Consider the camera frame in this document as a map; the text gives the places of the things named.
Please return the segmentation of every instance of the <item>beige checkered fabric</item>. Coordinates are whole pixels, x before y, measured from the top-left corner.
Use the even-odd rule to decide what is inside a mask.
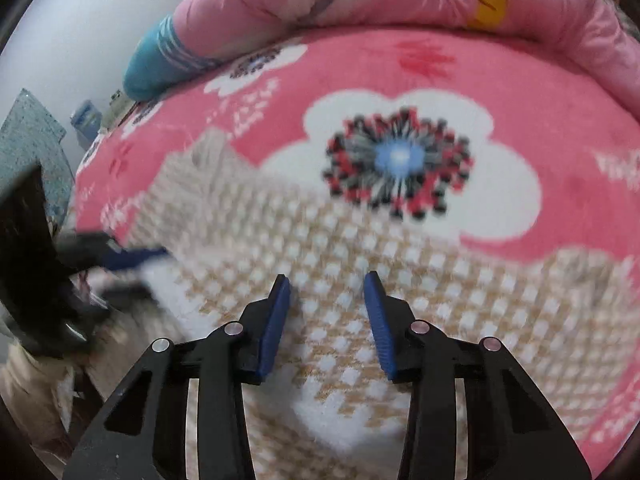
[[[638,336],[626,277],[612,261],[569,250],[518,266],[469,254],[267,179],[224,139],[212,131],[190,152],[167,158],[130,242],[164,244],[178,256],[175,286],[211,329],[265,297],[279,272],[296,288],[273,395],[259,402],[258,393],[245,391],[258,478],[336,478],[337,470],[345,478],[370,478],[371,471],[395,476],[409,394],[390,384],[378,364],[361,290],[369,270],[379,273],[388,294],[447,335],[500,338],[572,435],[585,434]],[[464,478],[463,406],[458,416]],[[396,451],[372,457],[368,442],[376,439]]]

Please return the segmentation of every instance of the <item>speckled teal board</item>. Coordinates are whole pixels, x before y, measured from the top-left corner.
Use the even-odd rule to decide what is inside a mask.
[[[39,161],[47,217],[56,225],[62,225],[74,184],[73,173],[60,146],[65,134],[62,125],[24,89],[0,127],[0,188]]]

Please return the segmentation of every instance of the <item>white wall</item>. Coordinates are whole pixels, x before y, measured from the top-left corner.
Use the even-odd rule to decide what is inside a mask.
[[[69,117],[84,99],[105,111],[142,35],[181,0],[34,0],[0,54],[0,124],[22,88],[67,130],[76,169],[84,149]]]

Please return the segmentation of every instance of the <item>blue flower center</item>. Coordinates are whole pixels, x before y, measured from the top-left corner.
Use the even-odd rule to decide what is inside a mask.
[[[407,178],[424,171],[424,150],[408,140],[388,140],[376,146],[376,170],[395,178]]]

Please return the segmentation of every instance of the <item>checkered pattern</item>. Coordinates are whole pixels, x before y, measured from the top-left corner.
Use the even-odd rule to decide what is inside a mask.
[[[322,443],[336,456],[352,450],[354,434],[401,443],[409,394],[390,384],[378,364],[361,291],[368,270],[449,336],[500,338],[574,438],[586,433],[632,357],[638,332],[638,314],[628,308],[625,277],[615,264],[579,251],[530,267],[465,253],[384,216],[270,182],[229,151],[224,138],[212,132],[191,152],[168,157],[131,242],[162,243],[178,255],[175,286],[184,291],[191,319],[209,329],[263,298],[279,272],[296,287],[275,377],[286,383],[283,391],[299,392],[306,429],[318,440],[296,448],[307,458],[300,469],[278,472],[277,460],[265,460],[258,462],[259,478],[333,475],[308,468],[303,474],[302,468],[316,460],[314,446]],[[204,258],[204,250],[215,257]],[[276,456],[269,451],[273,435],[291,435],[292,427],[286,417],[265,422],[261,405],[252,395],[247,399],[254,407],[247,414],[254,456]],[[334,423],[350,437],[329,442],[322,428]],[[463,424],[459,431],[462,437]],[[302,442],[298,433],[293,440]],[[464,478],[462,452],[459,459]]]

